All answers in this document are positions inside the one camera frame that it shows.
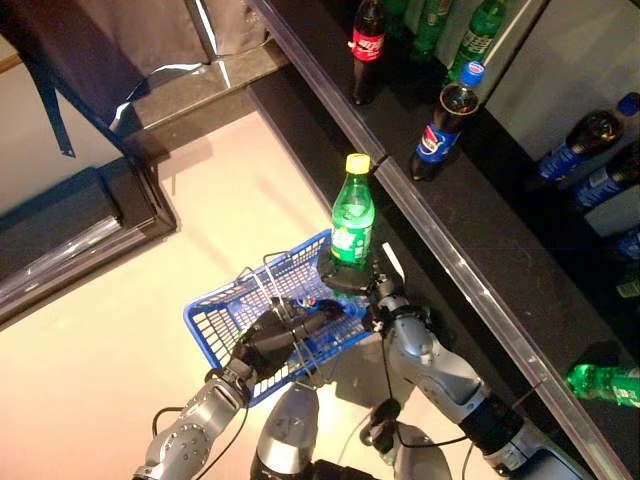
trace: green bottle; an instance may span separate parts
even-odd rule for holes
[[[622,298],[640,297],[640,262],[630,263],[616,286]]]
[[[331,211],[331,254],[338,263],[355,268],[367,263],[376,215],[367,180],[370,163],[363,153],[347,156],[347,178]]]
[[[433,59],[433,52],[447,21],[452,2],[453,0],[426,0],[411,46],[409,58],[412,61],[427,63]]]
[[[600,398],[618,405],[640,408],[640,369],[581,364],[567,375],[578,398]]]
[[[444,79],[448,85],[457,82],[460,72],[471,60],[481,61],[502,26],[507,0],[485,0],[473,12],[467,32],[462,37],[453,65]]]
[[[402,36],[404,30],[404,12],[409,0],[384,0],[385,33],[390,37]]]

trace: green bottle lying on shelf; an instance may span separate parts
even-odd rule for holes
[[[567,374],[567,383],[576,397],[601,399],[618,405],[640,408],[640,369],[576,365]]]

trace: black cable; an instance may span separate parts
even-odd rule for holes
[[[240,435],[240,432],[242,432],[242,429],[244,428],[244,424],[247,422],[247,417],[249,416],[249,407],[245,408],[244,410],[244,418],[242,419],[242,423],[240,424],[240,428],[238,428],[238,431],[236,432],[236,434],[233,436],[233,438],[231,439],[231,441],[227,444],[226,447],[224,447],[224,449],[218,454],[218,456],[213,460],[213,462],[211,462],[209,464],[209,466],[207,468],[205,468],[202,473],[200,475],[198,475],[196,478],[194,478],[194,480],[200,480],[202,477],[204,477],[207,472],[209,470],[211,470],[211,468],[218,463],[218,460],[220,460],[222,458],[222,456],[227,453],[227,450],[229,450],[231,448],[231,445],[233,445],[233,442],[236,441],[236,439],[238,438],[238,436]]]
[[[462,464],[462,480],[466,480],[467,464],[469,463],[469,457],[471,457],[471,450],[473,450],[473,443],[469,445],[467,456],[464,457],[464,463]]]
[[[158,419],[162,416],[163,413],[181,412],[183,408],[184,407],[165,407],[158,410],[158,413],[156,413],[153,417],[153,420],[151,420],[151,434],[153,435],[153,437],[155,438],[158,436]]]
[[[389,377],[389,366],[387,365],[387,352],[384,349],[384,338],[382,338],[381,341],[380,341],[380,347],[382,348],[382,363],[384,364],[384,374],[385,374],[385,377],[387,378],[387,388],[389,389],[389,398],[392,399],[392,400],[395,400],[393,398],[393,391],[391,390],[391,378]],[[411,445],[411,444],[406,443],[402,439],[402,435],[400,434],[400,429],[398,428],[398,422],[396,422],[395,426],[396,426],[396,433],[398,434],[398,440],[400,440],[400,444],[404,448],[444,447],[445,445],[451,445],[452,443],[458,443],[458,442],[461,442],[461,441],[466,440],[468,438],[466,435],[464,435],[463,437],[454,438],[452,440],[447,440],[445,442],[429,443],[429,444],[424,444],[424,445],[423,444]]]

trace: plastic bottle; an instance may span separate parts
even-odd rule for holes
[[[502,26],[507,9],[507,0],[485,0],[473,12],[458,52],[444,79],[444,84],[455,82],[460,72],[471,60],[482,60],[487,49]]]
[[[640,408],[640,369],[581,364],[567,375],[578,398],[599,398],[618,405]]]
[[[363,153],[347,156],[347,178],[331,211],[331,254],[335,262],[358,269],[366,265],[375,206],[367,174],[371,159]]]
[[[353,25],[353,90],[356,105],[373,101],[376,64],[382,56],[385,14],[382,0],[362,0]]]
[[[627,188],[640,183],[640,141],[630,143],[573,188],[562,193],[563,218],[584,214]]]
[[[480,102],[473,88],[480,84],[483,76],[484,66],[476,61],[469,62],[460,76],[460,83],[448,85],[440,92],[433,120],[409,161],[414,180],[432,180],[440,170],[464,123],[478,110]]]
[[[614,241],[615,255],[622,261],[640,260],[640,227],[632,228]]]
[[[640,262],[627,266],[625,274],[616,285],[616,290],[622,298],[640,297]]]
[[[384,0],[386,28],[385,31],[390,37],[398,38],[402,36],[404,30],[404,14],[407,10],[409,0]]]
[[[557,183],[579,164],[615,145],[624,134],[628,117],[638,110],[640,94],[631,92],[618,102],[616,112],[595,110],[585,115],[564,143],[538,162],[536,173],[525,183],[525,190]]]
[[[413,62],[427,63],[433,59],[433,52],[449,16],[451,3],[453,0],[427,0],[425,2],[409,55]]]

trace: pepsi bottle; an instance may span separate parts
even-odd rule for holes
[[[484,66],[469,62],[459,83],[452,83],[440,92],[440,101],[433,112],[420,143],[409,160],[411,177],[430,181],[435,178],[449,149],[458,139],[465,122],[478,110],[480,101],[473,88],[484,77]]]
[[[627,94],[616,112],[595,110],[582,118],[564,143],[538,162],[536,172],[525,181],[525,190],[533,191],[557,183],[579,164],[604,152],[620,140],[629,117],[640,110],[640,94]]]
[[[565,191],[560,207],[563,217],[586,213],[640,183],[640,141],[620,150],[604,167]]]

